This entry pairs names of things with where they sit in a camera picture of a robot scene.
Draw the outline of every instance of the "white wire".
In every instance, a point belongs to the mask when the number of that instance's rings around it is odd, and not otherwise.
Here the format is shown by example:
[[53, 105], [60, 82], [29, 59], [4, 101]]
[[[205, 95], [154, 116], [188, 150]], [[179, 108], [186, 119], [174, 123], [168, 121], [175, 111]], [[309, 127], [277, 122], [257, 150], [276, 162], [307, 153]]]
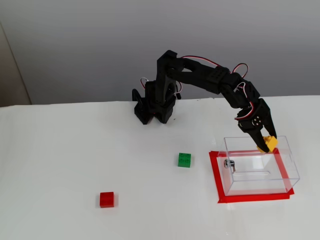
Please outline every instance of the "white wire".
[[[144, 76], [143, 76], [142, 78], [140, 78], [140, 83], [141, 83], [142, 87], [143, 87], [143, 88], [146, 88], [145, 85], [142, 83], [142, 79], [145, 79], [147, 82], [149, 82], [149, 79], [146, 78], [146, 77], [144, 77]], [[180, 90], [177, 91], [177, 92], [175, 92], [174, 95], [181, 93], [182, 88], [183, 88], [183, 87], [182, 87], [182, 83], [179, 82], [179, 81], [177, 81], [177, 82], [180, 84]]]
[[179, 81], [177, 81], [177, 82], [180, 84], [180, 91], [175, 92], [174, 95], [179, 94], [179, 93], [181, 93], [181, 91], [182, 91], [182, 83], [179, 82]]
[[247, 99], [248, 97], [247, 97], [247, 94], [246, 94], [246, 91], [245, 91], [246, 83], [245, 83], [245, 82], [240, 82], [240, 83], [238, 84], [238, 86], [236, 86], [236, 89], [237, 89], [237, 90], [239, 90], [238, 87], [239, 87], [240, 84], [243, 84], [243, 92], [244, 92], [245, 98]]
[[[240, 86], [240, 84], [243, 84], [242, 90], [243, 90], [243, 92], [244, 92], [245, 98], [247, 99], [248, 97], [247, 97], [247, 93], [246, 93], [246, 90], [245, 90], [246, 83], [245, 83], [245, 82], [240, 82], [240, 83], [236, 86], [236, 89], [237, 89], [237, 90], [239, 90], [238, 87]], [[250, 103], [250, 105], [251, 105], [251, 111], [248, 112], [248, 114], [246, 114], [245, 116], [235, 117], [235, 118], [234, 118], [235, 120], [245, 119], [247, 116], [249, 116], [249, 115], [252, 113], [252, 111], [254, 110], [254, 106], [253, 106], [253, 104], [252, 104], [251, 101], [249, 101], [249, 103]]]
[[142, 79], [145, 79], [147, 82], [149, 82], [149, 80], [148, 80], [148, 78], [146, 78], [144, 76], [142, 78], [140, 78], [140, 83], [141, 83], [142, 87], [146, 88], [145, 85], [142, 83]]

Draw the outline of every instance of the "yellow lego brick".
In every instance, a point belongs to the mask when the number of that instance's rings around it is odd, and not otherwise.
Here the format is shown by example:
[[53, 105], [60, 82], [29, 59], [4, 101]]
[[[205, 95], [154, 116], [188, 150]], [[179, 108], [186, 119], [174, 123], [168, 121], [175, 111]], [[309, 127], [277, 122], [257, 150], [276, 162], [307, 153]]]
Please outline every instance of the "yellow lego brick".
[[[264, 136], [263, 140], [267, 145], [267, 147], [269, 148], [269, 153], [271, 153], [278, 144], [278, 140], [274, 136]], [[261, 150], [258, 146], [257, 148], [261, 153], [264, 153], [264, 151]]]

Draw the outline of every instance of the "cable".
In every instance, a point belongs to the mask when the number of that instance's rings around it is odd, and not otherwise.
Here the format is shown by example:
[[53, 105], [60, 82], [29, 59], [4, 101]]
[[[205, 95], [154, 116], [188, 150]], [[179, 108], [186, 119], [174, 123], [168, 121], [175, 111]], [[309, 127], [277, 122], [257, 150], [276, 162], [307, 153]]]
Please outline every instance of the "cable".
[[247, 75], [248, 71], [249, 71], [249, 66], [246, 63], [243, 63], [243, 62], [239, 63], [237, 66], [235, 66], [235, 68], [232, 70], [231, 73], [233, 74], [237, 70], [237, 68], [240, 67], [241, 65], [246, 65], [246, 72], [242, 76], [242, 78], [244, 78]]
[[[246, 87], [246, 83], [245, 83], [245, 82], [240, 82], [240, 83], [236, 86], [236, 89], [239, 90], [239, 88], [242, 88], [243, 93], [244, 93], [244, 95], [245, 95], [245, 98], [248, 99], [248, 96], [247, 96], [245, 87]], [[235, 117], [235, 118], [234, 118], [235, 120], [246, 119], [247, 117], [249, 117], [249, 116], [254, 112], [255, 107], [254, 107], [253, 102], [252, 102], [252, 101], [249, 101], [249, 103], [250, 103], [250, 105], [251, 105], [251, 111], [248, 112], [245, 116]]]
[[176, 92], [174, 93], [174, 95], [181, 93], [182, 91], [182, 83], [177, 81], [180, 84], [180, 91], [178, 91], [178, 87], [176, 87]]
[[147, 82], [149, 82], [149, 80], [148, 80], [148, 78], [146, 78], [146, 77], [142, 77], [142, 78], [140, 78], [140, 83], [141, 83], [141, 85], [142, 85], [142, 87], [144, 88], [144, 89], [146, 89], [146, 87], [145, 87], [145, 85], [142, 83], [142, 79], [145, 79]]
[[216, 65], [217, 67], [221, 67], [220, 64], [218, 64], [218, 63], [216, 63], [214, 61], [211, 61], [211, 60], [209, 60], [209, 59], [207, 59], [205, 57], [202, 57], [202, 56], [187, 55], [187, 56], [182, 56], [181, 58], [182, 59], [201, 59], [201, 60], [205, 60], [205, 61], [207, 61], [207, 62], [209, 62], [209, 63], [211, 63], [213, 65]]
[[[145, 85], [144, 85], [143, 82], [142, 82], [142, 79], [145, 79], [147, 82], [149, 82], [149, 80], [148, 80], [148, 78], [146, 78], [146, 77], [144, 77], [144, 76], [143, 76], [142, 78], [140, 78], [140, 83], [141, 83], [142, 87], [143, 87], [144, 89], [146, 89]], [[178, 91], [178, 87], [177, 87], [176, 92], [174, 93], [174, 95], [181, 93], [182, 88], [183, 88], [183, 87], [182, 87], [182, 83], [179, 82], [179, 81], [177, 81], [177, 82], [180, 84], [180, 91]]]

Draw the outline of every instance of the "small metal object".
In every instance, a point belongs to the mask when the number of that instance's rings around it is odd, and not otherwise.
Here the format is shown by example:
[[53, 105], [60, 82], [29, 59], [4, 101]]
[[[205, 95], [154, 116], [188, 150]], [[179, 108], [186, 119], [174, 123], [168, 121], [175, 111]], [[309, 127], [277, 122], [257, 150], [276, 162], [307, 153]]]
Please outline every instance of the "small metal object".
[[226, 169], [232, 167], [232, 170], [233, 170], [232, 173], [234, 173], [236, 171], [235, 161], [233, 161], [233, 160], [228, 161], [228, 159], [226, 159], [226, 160], [224, 160], [223, 164]]

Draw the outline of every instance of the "green lego brick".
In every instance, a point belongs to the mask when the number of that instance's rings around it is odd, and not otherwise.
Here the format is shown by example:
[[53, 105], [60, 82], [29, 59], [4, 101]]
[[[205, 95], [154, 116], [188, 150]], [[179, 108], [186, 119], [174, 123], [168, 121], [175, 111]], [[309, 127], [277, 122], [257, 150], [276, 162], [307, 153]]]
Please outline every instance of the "green lego brick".
[[191, 154], [190, 153], [179, 153], [178, 167], [190, 168]]

